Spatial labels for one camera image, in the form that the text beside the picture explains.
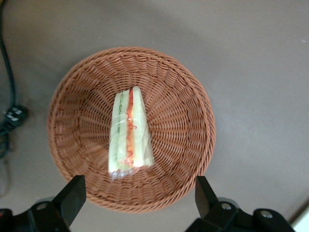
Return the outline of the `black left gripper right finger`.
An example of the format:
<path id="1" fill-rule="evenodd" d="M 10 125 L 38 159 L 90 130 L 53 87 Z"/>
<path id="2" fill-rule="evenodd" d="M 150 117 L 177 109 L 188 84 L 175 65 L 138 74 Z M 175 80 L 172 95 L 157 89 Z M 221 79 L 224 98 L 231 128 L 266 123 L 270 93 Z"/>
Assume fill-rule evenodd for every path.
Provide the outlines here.
<path id="1" fill-rule="evenodd" d="M 218 198 L 204 176 L 196 177 L 195 202 L 200 217 L 189 232 L 252 232 L 253 218 L 228 198 Z"/>

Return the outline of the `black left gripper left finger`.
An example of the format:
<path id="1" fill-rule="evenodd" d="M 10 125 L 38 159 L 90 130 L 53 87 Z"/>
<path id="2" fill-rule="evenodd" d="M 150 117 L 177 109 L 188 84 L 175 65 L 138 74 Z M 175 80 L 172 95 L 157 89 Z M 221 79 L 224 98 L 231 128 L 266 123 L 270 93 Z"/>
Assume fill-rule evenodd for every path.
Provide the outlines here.
<path id="1" fill-rule="evenodd" d="M 51 201 L 36 203 L 29 209 L 30 230 L 69 232 L 85 201 L 85 176 L 76 175 Z"/>

